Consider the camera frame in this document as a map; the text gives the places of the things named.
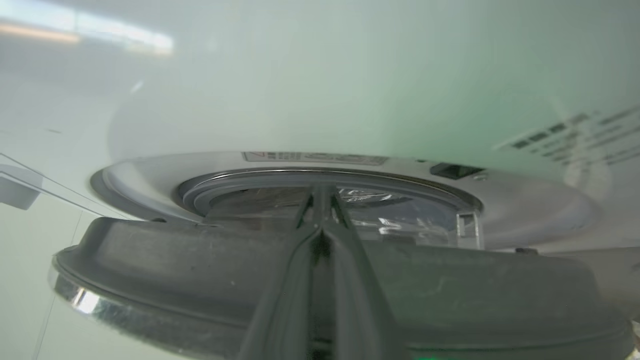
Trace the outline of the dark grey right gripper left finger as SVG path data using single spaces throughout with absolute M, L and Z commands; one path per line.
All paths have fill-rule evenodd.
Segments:
M 322 186 L 308 189 L 243 339 L 240 360 L 308 360 L 314 243 L 322 235 Z

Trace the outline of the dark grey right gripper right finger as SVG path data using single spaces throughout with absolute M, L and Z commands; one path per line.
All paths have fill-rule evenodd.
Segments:
M 386 294 L 335 186 L 322 187 L 322 234 L 331 243 L 336 360 L 409 360 Z

